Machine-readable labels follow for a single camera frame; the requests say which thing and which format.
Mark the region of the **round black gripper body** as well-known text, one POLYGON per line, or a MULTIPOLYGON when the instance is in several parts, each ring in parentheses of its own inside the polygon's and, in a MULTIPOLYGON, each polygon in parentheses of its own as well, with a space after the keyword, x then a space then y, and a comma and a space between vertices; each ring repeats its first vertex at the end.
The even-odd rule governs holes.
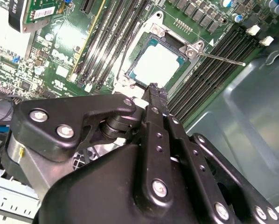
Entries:
POLYGON ((169 149, 120 147, 57 181, 35 216, 36 224, 208 224, 169 149), (156 209, 153 180, 167 186, 170 207, 156 209))

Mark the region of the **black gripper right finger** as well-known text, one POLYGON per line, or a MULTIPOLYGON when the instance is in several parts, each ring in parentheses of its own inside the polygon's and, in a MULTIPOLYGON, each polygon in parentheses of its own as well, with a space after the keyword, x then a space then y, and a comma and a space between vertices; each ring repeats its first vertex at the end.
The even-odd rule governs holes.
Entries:
POLYGON ((273 206, 203 135, 167 115, 174 203, 162 224, 279 224, 273 206))

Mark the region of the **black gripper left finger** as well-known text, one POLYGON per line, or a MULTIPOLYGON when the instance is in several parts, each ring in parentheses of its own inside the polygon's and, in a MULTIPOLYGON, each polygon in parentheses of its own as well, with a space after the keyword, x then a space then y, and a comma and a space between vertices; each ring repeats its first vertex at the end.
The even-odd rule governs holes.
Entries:
MULTIPOLYGON (((123 94, 53 98, 19 103, 11 121, 11 158, 42 202, 63 177, 128 145, 169 149, 162 97, 149 87, 145 108, 123 94)), ((153 180, 153 208, 170 207, 167 186, 153 180)))

